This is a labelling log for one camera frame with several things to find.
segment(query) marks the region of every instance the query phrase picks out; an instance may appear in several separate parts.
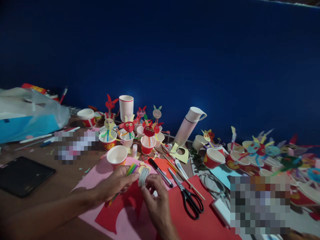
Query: hand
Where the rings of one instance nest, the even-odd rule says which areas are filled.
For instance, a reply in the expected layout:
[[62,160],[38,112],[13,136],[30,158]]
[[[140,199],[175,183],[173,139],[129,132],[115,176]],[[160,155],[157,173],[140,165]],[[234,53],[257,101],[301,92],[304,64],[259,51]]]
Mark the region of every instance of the hand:
[[118,192],[125,192],[131,184],[139,178],[139,172],[134,172],[126,176],[129,167],[130,166],[118,166],[107,179],[94,188],[99,201],[107,202]]
[[142,186],[141,191],[146,203],[150,219],[162,239],[180,239],[172,224],[168,190],[164,186],[159,174],[150,174],[146,178],[147,186]]

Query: pink paper sheet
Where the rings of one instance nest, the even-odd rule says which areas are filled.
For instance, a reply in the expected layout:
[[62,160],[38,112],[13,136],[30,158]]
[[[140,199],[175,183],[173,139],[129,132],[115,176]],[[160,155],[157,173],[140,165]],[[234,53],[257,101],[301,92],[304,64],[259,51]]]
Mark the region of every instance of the pink paper sheet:
[[[140,161],[132,157],[127,157],[126,165],[131,165],[132,163],[139,165]],[[74,189],[79,187],[85,187],[87,189],[93,188],[100,181],[109,177],[112,171],[113,169],[111,164],[107,161],[106,157],[103,157],[100,160],[99,164],[94,166],[92,170],[82,179],[82,181]],[[156,173],[156,171],[151,167],[150,173]],[[94,209],[85,212],[84,214],[81,214],[79,218],[115,240],[156,238],[157,231],[150,221],[145,203],[142,204],[138,221],[135,210],[132,207],[126,207],[121,210],[116,222],[117,234],[114,234],[113,232],[106,230],[94,221],[98,216],[99,212],[101,211],[103,205],[104,203]]]

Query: wooden table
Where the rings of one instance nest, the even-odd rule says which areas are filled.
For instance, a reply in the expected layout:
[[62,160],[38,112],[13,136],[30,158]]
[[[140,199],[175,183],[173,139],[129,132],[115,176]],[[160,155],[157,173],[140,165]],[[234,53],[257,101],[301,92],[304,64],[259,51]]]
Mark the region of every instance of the wooden table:
[[[87,129],[83,128],[83,123],[78,118],[70,118],[67,128],[78,126],[82,128],[77,130],[77,132],[87,131]],[[134,143],[138,144],[138,152],[141,152],[140,142],[134,140]],[[73,165],[62,165],[54,159],[55,151],[52,152],[52,150],[54,150],[54,143],[42,148],[39,147],[41,143],[38,143],[28,147],[27,149],[14,151],[17,148],[28,144],[30,143],[9,143],[8,145],[3,146],[0,155],[0,164],[6,164],[19,156],[24,156],[56,169],[56,173],[49,179],[47,179],[38,188],[36,188],[30,196],[23,199],[0,190],[0,213],[2,215],[2,219],[29,207],[67,196],[82,179],[82,176],[85,175],[84,171],[86,171],[88,168],[92,169],[99,162],[100,157],[106,153],[106,151],[101,148],[97,156],[84,155],[81,156],[80,160],[77,160],[77,162]],[[156,150],[158,151],[158,153],[161,153],[161,158],[164,158],[164,151],[162,150],[162,148],[160,147]],[[188,164],[186,165],[181,165],[187,173],[188,177],[192,177],[193,174],[191,163],[188,162]],[[51,232],[43,239],[98,240],[110,238],[100,231],[96,230],[86,222],[82,221],[81,219],[75,218],[67,224],[59,227],[54,232]]]

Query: thermos lid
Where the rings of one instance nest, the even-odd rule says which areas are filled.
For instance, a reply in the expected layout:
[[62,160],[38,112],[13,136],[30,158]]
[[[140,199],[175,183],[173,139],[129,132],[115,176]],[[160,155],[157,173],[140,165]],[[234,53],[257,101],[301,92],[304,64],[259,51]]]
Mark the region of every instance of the thermos lid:
[[191,107],[189,109],[189,112],[186,115],[186,119],[192,123],[197,123],[198,121],[201,121],[205,117],[207,117],[207,114],[197,107]]

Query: left hand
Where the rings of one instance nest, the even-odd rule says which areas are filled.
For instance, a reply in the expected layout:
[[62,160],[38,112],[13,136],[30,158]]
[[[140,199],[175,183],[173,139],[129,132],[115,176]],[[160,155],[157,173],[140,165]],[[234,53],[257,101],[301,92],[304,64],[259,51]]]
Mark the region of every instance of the left hand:
[[140,176],[140,173],[137,171],[126,176],[129,167],[130,166],[118,166],[107,179],[100,182],[94,188],[98,200],[107,202],[118,192],[128,190],[131,184]]

